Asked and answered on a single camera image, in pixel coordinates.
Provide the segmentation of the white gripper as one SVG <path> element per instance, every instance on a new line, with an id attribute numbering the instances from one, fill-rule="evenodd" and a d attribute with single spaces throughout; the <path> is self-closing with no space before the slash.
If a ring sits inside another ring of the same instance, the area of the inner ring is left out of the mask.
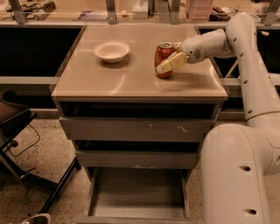
<path id="1" fill-rule="evenodd" d="M 194 64 L 205 59 L 203 38 L 201 35 L 186 38 L 182 43 L 176 42 L 173 46 L 176 52 L 172 53 L 167 59 L 156 66 L 156 71 L 159 74 L 180 68 L 186 62 Z"/>

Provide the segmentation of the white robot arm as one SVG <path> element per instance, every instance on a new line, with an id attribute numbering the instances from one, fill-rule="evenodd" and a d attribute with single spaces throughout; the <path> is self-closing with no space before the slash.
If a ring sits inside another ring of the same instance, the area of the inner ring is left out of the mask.
<path id="1" fill-rule="evenodd" d="M 221 124 L 202 145 L 204 224 L 270 224 L 264 176 L 280 170 L 280 98 L 257 47 L 257 30 L 246 13 L 224 29 L 186 38 L 167 59 L 155 60 L 158 76 L 212 57 L 238 61 L 243 125 Z"/>

